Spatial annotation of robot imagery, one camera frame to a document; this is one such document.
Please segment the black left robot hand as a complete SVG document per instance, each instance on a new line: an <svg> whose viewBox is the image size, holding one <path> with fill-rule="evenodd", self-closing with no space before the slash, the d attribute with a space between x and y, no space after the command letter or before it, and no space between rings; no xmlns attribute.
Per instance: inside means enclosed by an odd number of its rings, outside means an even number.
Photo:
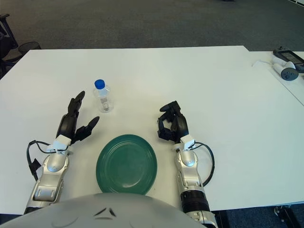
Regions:
<svg viewBox="0 0 304 228"><path fill-rule="evenodd" d="M91 135L93 128L99 121L99 116L93 118L87 126L82 126L76 129L79 109L84 97L85 91L82 91L75 98L71 98L67 108L67 113L63 115L60 121L56 137L63 135L71 139L71 144L74 144L75 142L82 141Z"/></svg>

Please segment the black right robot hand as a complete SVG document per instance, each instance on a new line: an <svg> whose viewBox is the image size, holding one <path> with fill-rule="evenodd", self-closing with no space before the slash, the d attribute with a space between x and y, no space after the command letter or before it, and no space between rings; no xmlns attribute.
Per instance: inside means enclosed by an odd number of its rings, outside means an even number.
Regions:
<svg viewBox="0 0 304 228"><path fill-rule="evenodd" d="M181 113L177 101L173 101L160 108L163 114L158 118L158 137L167 141L180 143L181 138L189 134L187 121Z"/></svg>

